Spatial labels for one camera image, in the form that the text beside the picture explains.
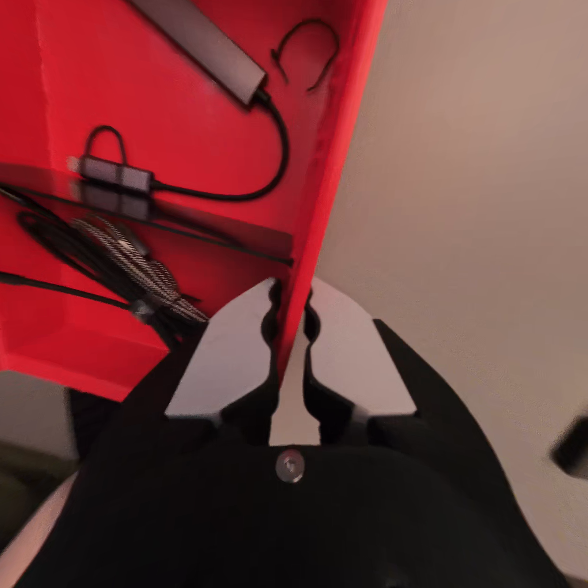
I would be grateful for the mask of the black bin divider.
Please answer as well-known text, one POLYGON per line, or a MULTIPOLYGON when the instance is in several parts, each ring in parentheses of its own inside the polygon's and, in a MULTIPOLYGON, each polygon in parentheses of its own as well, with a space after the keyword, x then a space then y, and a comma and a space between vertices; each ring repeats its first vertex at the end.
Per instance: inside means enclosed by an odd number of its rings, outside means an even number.
POLYGON ((175 232, 292 267, 292 237, 282 231, 140 195, 123 195, 70 173, 1 163, 1 186, 103 217, 175 232))

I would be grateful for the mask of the black zip tie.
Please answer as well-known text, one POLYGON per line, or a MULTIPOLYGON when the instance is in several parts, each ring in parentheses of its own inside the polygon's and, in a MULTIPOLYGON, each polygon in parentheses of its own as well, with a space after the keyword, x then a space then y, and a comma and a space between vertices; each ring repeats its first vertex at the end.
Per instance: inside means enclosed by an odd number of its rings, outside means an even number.
POLYGON ((333 53, 330 55, 329 59, 325 63, 325 66, 323 67, 323 69, 320 71, 320 74, 318 75, 315 82, 311 86, 306 88, 306 93, 312 93, 318 89, 318 87, 321 85, 323 80, 326 78, 330 67, 334 64, 337 56, 339 55, 339 51, 341 49, 340 36, 332 25, 330 25, 328 22, 326 22, 320 18, 303 19, 300 22, 298 22, 296 25, 294 25, 294 27, 292 27, 287 33, 285 33, 285 35, 282 37, 281 41, 279 42, 277 48, 270 49, 269 55, 270 55, 270 60, 273 63, 274 67, 281 74, 284 83, 286 85, 288 85, 289 84, 289 77, 288 77, 288 74, 286 73, 286 71, 284 70, 283 65, 282 65, 282 55, 283 55, 284 49, 285 49, 287 43, 291 40, 291 38, 293 36, 295 36, 301 29, 303 29, 304 27, 308 27, 308 26, 318 26, 318 27, 326 29, 330 33, 330 35, 333 39, 333 42, 334 42, 333 53))

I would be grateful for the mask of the grey usb hub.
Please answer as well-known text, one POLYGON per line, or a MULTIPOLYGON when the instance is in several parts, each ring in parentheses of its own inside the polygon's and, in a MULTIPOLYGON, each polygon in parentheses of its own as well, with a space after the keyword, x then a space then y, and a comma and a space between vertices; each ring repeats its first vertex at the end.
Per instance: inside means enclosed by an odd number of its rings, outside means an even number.
POLYGON ((264 89, 266 71, 192 1, 128 1, 128 4, 245 108, 258 105, 272 118, 281 144, 280 163, 269 183, 246 194, 215 194, 179 187, 157 181, 150 171, 129 166, 121 134, 111 126, 102 125, 89 134, 77 174, 89 185, 145 197, 163 191, 216 202, 249 202, 271 193, 288 168, 290 140, 281 113, 264 89), (120 162, 92 154, 93 142, 102 132, 116 137, 120 162))

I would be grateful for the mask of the black foam pad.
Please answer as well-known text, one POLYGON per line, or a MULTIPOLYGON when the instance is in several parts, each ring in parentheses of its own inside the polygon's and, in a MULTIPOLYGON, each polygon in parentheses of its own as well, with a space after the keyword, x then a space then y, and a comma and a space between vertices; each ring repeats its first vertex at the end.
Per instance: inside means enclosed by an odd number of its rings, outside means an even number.
POLYGON ((587 480, 587 415, 574 421, 556 443, 551 459, 565 474, 587 480))

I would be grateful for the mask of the red plastic bin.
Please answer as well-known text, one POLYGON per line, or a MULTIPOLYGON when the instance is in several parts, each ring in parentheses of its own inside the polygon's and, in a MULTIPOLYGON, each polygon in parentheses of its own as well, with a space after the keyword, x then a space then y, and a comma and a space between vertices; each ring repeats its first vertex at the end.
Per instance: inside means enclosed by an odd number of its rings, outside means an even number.
MULTIPOLYGON (((130 223, 184 293, 212 315, 267 277, 283 284, 276 341, 283 375, 318 259, 387 1, 195 1, 268 74, 266 91, 290 137, 285 177, 245 203, 158 192, 156 199, 292 237, 292 267, 130 223), (286 44, 286 85, 269 51, 286 44)), ((246 194, 278 169, 275 124, 247 112, 126 1, 1 1, 1 163, 70 173, 93 128, 116 128, 129 163, 170 185, 246 194)), ((64 293, 1 285, 1 371, 120 401, 166 346, 129 312, 64 293)))

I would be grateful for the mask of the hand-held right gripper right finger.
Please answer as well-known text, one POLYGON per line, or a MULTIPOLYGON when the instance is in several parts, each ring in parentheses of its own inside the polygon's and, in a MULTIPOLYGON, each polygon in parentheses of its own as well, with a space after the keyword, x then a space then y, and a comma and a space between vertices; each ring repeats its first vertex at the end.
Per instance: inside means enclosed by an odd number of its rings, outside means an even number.
POLYGON ((303 398, 318 422, 347 424, 416 413, 375 320, 349 296, 313 279, 303 331, 303 398))

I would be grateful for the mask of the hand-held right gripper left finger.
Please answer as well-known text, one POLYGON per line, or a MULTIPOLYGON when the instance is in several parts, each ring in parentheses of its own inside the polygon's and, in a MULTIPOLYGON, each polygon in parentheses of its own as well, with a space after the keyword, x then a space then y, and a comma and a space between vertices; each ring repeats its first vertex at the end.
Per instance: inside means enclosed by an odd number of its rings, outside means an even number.
POLYGON ((272 416, 279 397, 276 343, 282 285, 270 277, 210 319, 166 408, 170 418, 272 416))

